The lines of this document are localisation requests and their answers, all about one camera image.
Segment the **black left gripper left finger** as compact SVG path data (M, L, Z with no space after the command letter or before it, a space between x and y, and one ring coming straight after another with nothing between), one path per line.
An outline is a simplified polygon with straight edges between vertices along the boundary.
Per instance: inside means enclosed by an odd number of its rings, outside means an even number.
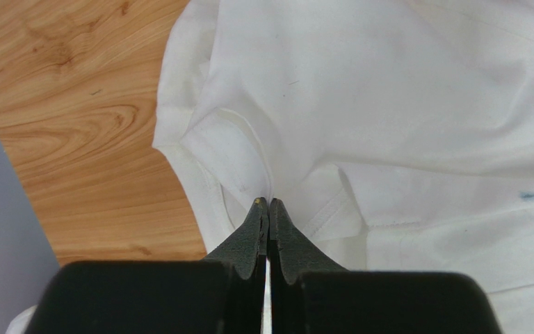
M197 261L82 261L50 281L28 333L260 333L268 205Z

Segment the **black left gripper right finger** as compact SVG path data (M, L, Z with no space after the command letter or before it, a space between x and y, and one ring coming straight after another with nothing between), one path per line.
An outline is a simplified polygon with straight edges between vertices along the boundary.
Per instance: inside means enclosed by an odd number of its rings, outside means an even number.
M274 333L499 333L482 289L461 273L351 271L269 206Z

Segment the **white Coca-Cola print t-shirt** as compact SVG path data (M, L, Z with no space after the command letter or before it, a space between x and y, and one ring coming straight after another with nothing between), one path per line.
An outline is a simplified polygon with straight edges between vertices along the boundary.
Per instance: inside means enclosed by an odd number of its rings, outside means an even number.
M279 198L344 267L465 273L534 333L534 1L191 1L152 145L208 251Z

